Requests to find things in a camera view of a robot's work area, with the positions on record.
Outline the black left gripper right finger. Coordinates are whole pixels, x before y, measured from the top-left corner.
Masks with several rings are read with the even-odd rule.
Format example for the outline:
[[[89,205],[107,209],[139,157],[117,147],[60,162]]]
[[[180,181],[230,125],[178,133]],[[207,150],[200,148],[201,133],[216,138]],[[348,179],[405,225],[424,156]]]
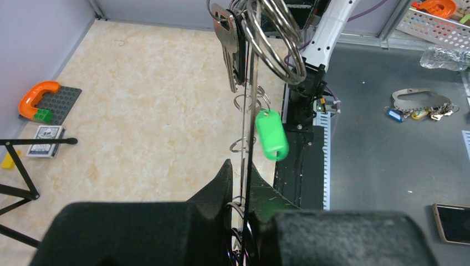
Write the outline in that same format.
[[[419,226],[398,212],[300,209],[249,171],[251,265],[437,265]]]

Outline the green plastic key tag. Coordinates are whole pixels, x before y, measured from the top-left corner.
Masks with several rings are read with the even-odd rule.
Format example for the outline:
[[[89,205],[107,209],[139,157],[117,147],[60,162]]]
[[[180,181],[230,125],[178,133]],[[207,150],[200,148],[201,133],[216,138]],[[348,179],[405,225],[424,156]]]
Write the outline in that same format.
[[[265,157],[272,161],[285,159],[289,144],[280,115],[275,110],[261,110],[256,116],[255,125]]]

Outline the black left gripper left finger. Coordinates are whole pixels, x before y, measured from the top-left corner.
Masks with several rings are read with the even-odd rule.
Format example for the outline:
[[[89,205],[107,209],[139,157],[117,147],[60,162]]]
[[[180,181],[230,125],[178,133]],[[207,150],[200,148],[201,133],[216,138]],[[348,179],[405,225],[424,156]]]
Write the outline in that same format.
[[[228,265],[232,163],[183,202],[77,202],[54,218],[31,265]]]

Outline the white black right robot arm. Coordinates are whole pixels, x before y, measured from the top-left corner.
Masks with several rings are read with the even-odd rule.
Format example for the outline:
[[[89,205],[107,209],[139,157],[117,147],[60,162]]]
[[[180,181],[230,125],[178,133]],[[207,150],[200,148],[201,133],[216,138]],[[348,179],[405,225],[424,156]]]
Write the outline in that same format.
[[[289,85],[291,91],[305,98],[320,96],[326,87],[324,76],[331,54],[358,1],[330,1],[315,30],[312,40],[302,52],[306,78],[298,85]]]

